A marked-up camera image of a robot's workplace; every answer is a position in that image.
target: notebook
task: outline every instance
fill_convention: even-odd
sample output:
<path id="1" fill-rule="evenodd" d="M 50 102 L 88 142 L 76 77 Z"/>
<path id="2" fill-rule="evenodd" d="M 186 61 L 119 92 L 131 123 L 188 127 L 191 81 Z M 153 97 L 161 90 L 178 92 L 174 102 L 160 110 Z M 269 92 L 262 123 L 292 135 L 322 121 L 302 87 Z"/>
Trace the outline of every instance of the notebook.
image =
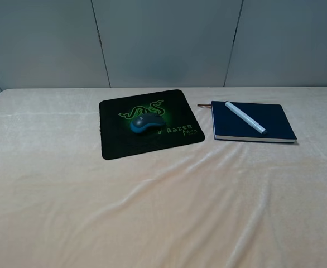
<path id="1" fill-rule="evenodd" d="M 297 140 L 279 104 L 238 103 L 236 107 L 267 130 L 263 135 L 245 123 L 225 106 L 225 102 L 212 102 L 213 131 L 216 140 L 288 142 Z"/>

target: pen cap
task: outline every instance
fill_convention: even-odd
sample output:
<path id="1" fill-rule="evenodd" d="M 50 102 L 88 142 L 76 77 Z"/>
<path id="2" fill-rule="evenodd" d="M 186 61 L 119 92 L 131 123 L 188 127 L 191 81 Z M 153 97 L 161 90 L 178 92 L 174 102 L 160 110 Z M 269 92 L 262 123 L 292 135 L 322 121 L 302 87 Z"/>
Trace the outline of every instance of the pen cap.
<path id="1" fill-rule="evenodd" d="M 260 134 L 266 134 L 267 131 L 265 128 L 263 128 L 261 125 L 259 125 L 258 123 L 255 123 L 253 126 L 252 126 L 256 131 L 258 131 Z"/>

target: notebook cover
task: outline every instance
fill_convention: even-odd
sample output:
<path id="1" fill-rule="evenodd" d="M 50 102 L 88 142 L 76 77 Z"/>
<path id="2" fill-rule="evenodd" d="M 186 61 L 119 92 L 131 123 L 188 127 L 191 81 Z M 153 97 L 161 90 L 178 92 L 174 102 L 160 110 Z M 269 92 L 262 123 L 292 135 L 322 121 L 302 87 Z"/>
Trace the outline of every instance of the notebook cover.
<path id="1" fill-rule="evenodd" d="M 168 90 L 110 99 L 99 104 L 102 156 L 116 159 L 201 142 L 205 136 L 182 91 Z M 166 126 L 142 134 L 130 129 L 133 118 L 156 112 Z"/>
<path id="2" fill-rule="evenodd" d="M 232 102 L 244 113 L 252 117 L 267 130 L 267 134 L 260 134 L 250 125 L 240 119 L 225 106 L 225 102 L 212 102 L 213 127 L 216 139 L 266 141 L 290 140 L 294 142 L 296 136 L 287 120 L 285 112 L 279 104 L 238 103 Z"/>

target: table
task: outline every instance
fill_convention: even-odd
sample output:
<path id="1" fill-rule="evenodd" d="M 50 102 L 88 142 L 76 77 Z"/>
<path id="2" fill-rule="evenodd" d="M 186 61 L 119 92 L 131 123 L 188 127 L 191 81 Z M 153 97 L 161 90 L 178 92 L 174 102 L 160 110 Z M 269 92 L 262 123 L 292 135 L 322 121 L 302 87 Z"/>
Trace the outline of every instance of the table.
<path id="1" fill-rule="evenodd" d="M 0 267 L 327 267 L 327 88 L 182 88 L 204 142 L 104 160 L 99 102 L 161 90 L 0 94 Z M 298 143 L 215 141 L 212 100 Z"/>

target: computer mouse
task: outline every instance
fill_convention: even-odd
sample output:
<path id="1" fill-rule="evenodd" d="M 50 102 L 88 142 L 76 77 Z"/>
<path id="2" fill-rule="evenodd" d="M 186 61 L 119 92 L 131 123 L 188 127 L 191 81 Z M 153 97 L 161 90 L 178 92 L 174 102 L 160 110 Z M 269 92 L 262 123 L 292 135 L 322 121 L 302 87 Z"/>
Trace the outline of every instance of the computer mouse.
<path id="1" fill-rule="evenodd" d="M 163 127 L 165 124 L 165 120 L 157 113 L 143 113 L 131 121 L 130 128 L 134 133 L 142 133 L 148 128 Z"/>

